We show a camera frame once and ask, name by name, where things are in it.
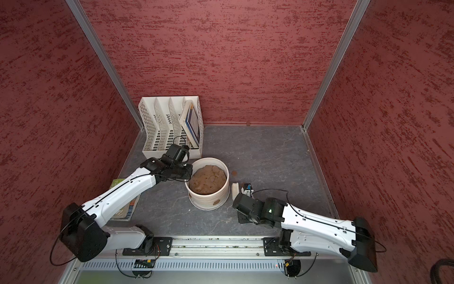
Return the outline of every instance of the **book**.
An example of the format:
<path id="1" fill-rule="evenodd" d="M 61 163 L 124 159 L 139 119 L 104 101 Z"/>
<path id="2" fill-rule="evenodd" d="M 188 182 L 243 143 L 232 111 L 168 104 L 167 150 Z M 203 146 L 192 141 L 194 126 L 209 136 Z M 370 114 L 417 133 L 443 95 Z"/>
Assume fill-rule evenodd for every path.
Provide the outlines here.
<path id="1" fill-rule="evenodd" d="M 187 100 L 184 104 L 183 111 L 178 120 L 186 132 L 186 136 L 193 148 L 199 148 L 200 145 L 200 128 L 199 117 L 197 110 L 192 103 L 192 100 Z"/>
<path id="2" fill-rule="evenodd" d="M 124 179 L 114 179 L 112 181 L 112 184 L 110 185 L 109 189 L 112 187 L 118 185 L 120 182 L 124 181 Z M 118 210 L 117 213 L 115 213 L 112 218 L 110 218 L 113 221 L 130 221 L 131 217 L 134 213 L 134 210 L 136 209 L 137 202 L 139 201 L 140 194 L 131 200 L 128 204 L 126 204 L 122 209 Z"/>

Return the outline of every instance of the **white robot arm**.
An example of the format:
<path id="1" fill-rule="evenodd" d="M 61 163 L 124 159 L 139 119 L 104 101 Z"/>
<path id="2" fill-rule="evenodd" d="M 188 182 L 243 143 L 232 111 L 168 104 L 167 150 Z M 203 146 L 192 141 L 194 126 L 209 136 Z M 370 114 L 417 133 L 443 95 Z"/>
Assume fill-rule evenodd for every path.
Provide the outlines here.
<path id="1" fill-rule="evenodd" d="M 147 228 L 105 225 L 130 200 L 157 183 L 190 179 L 192 165 L 184 164 L 185 158 L 189 158 L 188 147 L 173 144 L 160 159 L 146 160 L 128 178 L 100 196 L 82 206 L 70 204 L 63 212 L 60 240 L 82 262 L 111 249 L 131 248 L 149 254 L 153 234 Z M 374 236 L 363 218 L 332 219 L 278 199 L 262 202 L 245 194 L 235 198 L 233 207 L 245 215 L 247 221 L 243 223 L 282 228 L 279 248 L 286 255 L 306 251 L 342 255 L 357 268 L 377 271 Z"/>
<path id="2" fill-rule="evenodd" d="M 233 207 L 247 221 L 267 228 L 282 228 L 279 248 L 288 256 L 318 252 L 344 256 L 356 268 L 377 272 L 375 239 L 364 218 L 337 220 L 304 211 L 288 202 L 267 198 L 262 202 L 239 194 Z"/>
<path id="3" fill-rule="evenodd" d="M 103 250 L 132 248 L 144 255 L 153 249 L 153 234 L 145 227 L 107 227 L 107 221 L 134 197 L 166 180 L 190 179 L 192 165 L 189 147 L 171 145 L 160 159 L 150 158 L 120 184 L 100 196 L 75 203 L 63 211 L 60 240 L 82 262 L 96 257 Z"/>

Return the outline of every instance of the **black bracket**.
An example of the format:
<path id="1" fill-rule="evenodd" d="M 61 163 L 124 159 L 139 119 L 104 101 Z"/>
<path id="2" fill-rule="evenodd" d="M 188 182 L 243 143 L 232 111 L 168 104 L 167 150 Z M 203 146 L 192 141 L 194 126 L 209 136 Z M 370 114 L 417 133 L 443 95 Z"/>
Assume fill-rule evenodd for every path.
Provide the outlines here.
<path id="1" fill-rule="evenodd" d="M 124 249 L 123 255 L 125 256 L 169 256 L 170 250 L 172 249 L 172 237 L 154 237 L 153 238 L 153 247 L 154 250 L 150 254 L 145 254 L 139 249 Z"/>
<path id="2" fill-rule="evenodd" d="M 263 238 L 263 250 L 265 256 L 293 256 L 283 253 L 282 249 L 279 248 L 279 238 Z M 303 251 L 296 253 L 296 256 L 311 256 L 310 251 Z"/>

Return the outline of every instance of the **brown dirt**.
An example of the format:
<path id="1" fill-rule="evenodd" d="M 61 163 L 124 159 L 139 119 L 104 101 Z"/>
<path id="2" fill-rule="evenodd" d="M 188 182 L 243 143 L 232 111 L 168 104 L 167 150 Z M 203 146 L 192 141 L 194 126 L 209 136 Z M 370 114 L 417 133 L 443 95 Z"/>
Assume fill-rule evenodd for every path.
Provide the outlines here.
<path id="1" fill-rule="evenodd" d="M 220 190 L 226 183 L 227 177 L 217 166 L 206 165 L 199 169 L 189 181 L 192 192 L 207 195 Z"/>

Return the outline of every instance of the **gray floor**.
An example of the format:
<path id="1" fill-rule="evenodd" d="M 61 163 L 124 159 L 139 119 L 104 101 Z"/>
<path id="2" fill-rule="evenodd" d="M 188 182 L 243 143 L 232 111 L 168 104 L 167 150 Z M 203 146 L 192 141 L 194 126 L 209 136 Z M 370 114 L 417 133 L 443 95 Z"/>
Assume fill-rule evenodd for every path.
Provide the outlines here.
<path id="1" fill-rule="evenodd" d="M 136 143 L 120 177 L 130 175 L 143 161 L 145 135 Z M 222 160 L 230 171 L 230 183 L 251 183 L 254 190 L 286 189 L 290 202 L 304 210 L 329 216 L 311 159 L 298 126 L 207 126 L 203 157 Z M 254 195 L 260 200 L 285 193 L 267 190 Z M 130 222 L 109 221 L 109 226 L 142 224 L 155 235 L 269 235 L 277 229 L 239 224 L 232 199 L 220 208 L 203 211 L 194 207 L 184 183 L 168 181 L 142 193 Z"/>

